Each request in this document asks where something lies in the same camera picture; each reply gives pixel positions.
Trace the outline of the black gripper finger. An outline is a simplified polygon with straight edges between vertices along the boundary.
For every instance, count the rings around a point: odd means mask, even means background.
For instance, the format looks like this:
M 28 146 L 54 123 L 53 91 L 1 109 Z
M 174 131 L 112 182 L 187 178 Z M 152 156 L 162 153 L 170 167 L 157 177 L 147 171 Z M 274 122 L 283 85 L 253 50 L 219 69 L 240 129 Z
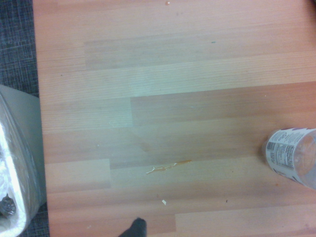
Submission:
M 119 237 L 146 237 L 147 222 L 142 218 L 136 218 L 131 226 L 125 230 Z

